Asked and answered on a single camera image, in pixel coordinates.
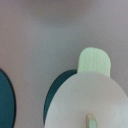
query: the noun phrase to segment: white backdrop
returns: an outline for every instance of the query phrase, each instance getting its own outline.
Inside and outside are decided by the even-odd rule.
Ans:
[[[17,98],[15,128],[42,128],[53,80],[85,47],[104,49],[128,94],[127,0],[0,0],[0,68]]]

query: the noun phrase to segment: dark teal circular object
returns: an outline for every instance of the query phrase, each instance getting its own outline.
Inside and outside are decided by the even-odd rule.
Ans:
[[[13,128],[16,117],[16,99],[11,81],[0,70],[0,128]]]
[[[72,75],[74,75],[76,73],[77,73],[77,70],[69,70],[69,71],[66,71],[66,72],[62,73],[60,76],[58,76],[56,78],[56,80],[53,82],[53,84],[51,85],[51,87],[50,87],[50,89],[48,91],[46,100],[45,100],[45,104],[44,104],[44,115],[43,115],[44,123],[45,123],[45,120],[46,120],[46,117],[47,117],[47,112],[48,112],[49,106],[50,106],[50,104],[52,102],[52,99],[53,99],[55,93],[57,92],[57,90],[59,89],[59,87],[69,77],[71,77]]]

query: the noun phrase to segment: white surface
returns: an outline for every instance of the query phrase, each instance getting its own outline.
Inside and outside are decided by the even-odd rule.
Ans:
[[[0,68],[16,91],[15,128],[43,127],[51,83],[77,68],[88,46],[108,53],[111,76],[128,94],[128,1],[89,1],[84,9],[84,0],[0,0]]]
[[[79,73],[57,91],[45,128],[85,128],[92,113],[98,128],[128,127],[128,97],[113,80],[98,73]]]

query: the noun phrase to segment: dark rim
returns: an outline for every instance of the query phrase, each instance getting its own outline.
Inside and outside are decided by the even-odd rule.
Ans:
[[[10,87],[11,87],[11,90],[12,90],[12,95],[13,95],[13,99],[14,99],[14,117],[13,117],[13,123],[12,123],[11,128],[13,128],[14,127],[14,124],[15,124],[15,120],[16,120],[16,96],[15,96],[15,91],[14,91],[13,85],[11,83],[11,80],[9,79],[9,77],[7,76],[7,74],[2,69],[0,69],[0,71],[3,73],[3,75],[8,80],[8,83],[10,84]]]
[[[44,121],[44,124],[45,124],[45,119],[46,119],[46,117],[47,117],[47,113],[45,114],[45,111],[48,111],[47,109],[49,109],[49,107],[50,107],[50,104],[49,104],[49,107],[47,108],[47,105],[46,105],[46,104],[47,104],[47,101],[48,101],[48,98],[49,98],[49,94],[51,93],[51,90],[53,90],[53,87],[55,86],[56,81],[57,81],[60,77],[62,77],[65,73],[69,73],[69,72],[71,72],[71,71],[72,71],[71,75],[67,76],[66,79],[62,82],[62,84],[63,84],[68,78],[70,78],[72,75],[74,75],[74,74],[77,73],[77,70],[68,70],[68,71],[63,72],[62,74],[60,74],[60,75],[54,80],[54,82],[52,83],[51,87],[49,88],[48,93],[47,93],[47,96],[46,96],[46,99],[45,99],[44,111],[43,111],[43,113],[44,113],[44,114],[43,114],[43,121]]]

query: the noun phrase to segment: gray wall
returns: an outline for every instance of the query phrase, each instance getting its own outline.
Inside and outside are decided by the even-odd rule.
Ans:
[[[53,80],[85,47],[104,49],[128,94],[127,0],[0,0],[0,68],[17,98],[15,128],[42,128]]]

